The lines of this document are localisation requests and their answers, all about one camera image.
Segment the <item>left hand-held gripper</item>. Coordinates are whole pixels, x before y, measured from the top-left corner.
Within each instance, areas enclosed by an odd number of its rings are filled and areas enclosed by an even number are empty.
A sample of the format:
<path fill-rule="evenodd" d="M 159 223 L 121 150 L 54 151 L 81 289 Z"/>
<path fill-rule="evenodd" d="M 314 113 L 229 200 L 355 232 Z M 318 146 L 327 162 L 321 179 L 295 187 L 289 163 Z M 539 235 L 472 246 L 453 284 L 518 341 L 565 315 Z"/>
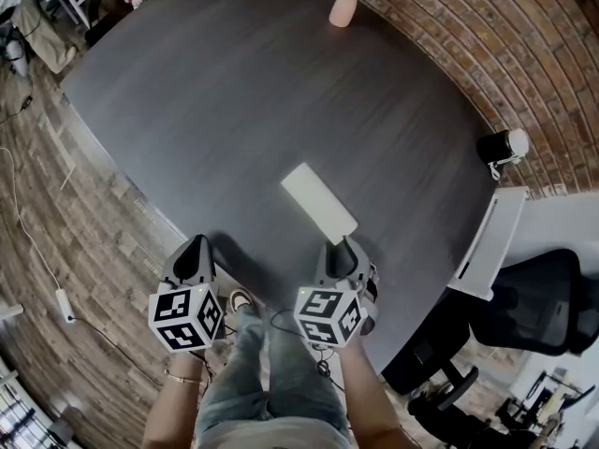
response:
<path fill-rule="evenodd" d="M 182 244 L 166 261 L 157 292 L 150 295 L 148 326 L 172 353 L 212 347 L 224 319 L 218 300 L 212 246 L 202 236 Z"/>

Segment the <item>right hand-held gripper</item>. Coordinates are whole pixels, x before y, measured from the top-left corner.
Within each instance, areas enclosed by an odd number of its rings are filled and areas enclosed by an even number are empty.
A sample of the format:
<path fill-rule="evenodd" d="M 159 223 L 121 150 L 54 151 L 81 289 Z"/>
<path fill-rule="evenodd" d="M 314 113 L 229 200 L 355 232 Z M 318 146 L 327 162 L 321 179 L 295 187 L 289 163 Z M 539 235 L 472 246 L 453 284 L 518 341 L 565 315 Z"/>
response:
<path fill-rule="evenodd" d="M 352 237 L 343 238 L 353 267 L 345 279 L 331 287 L 301 287 L 294 319 L 301 335 L 310 343 L 331 348 L 345 347 L 356 335 L 366 336 L 375 326 L 378 309 L 378 273 L 370 257 Z M 329 279 L 329 245 L 319 252 L 314 282 L 324 286 Z"/>

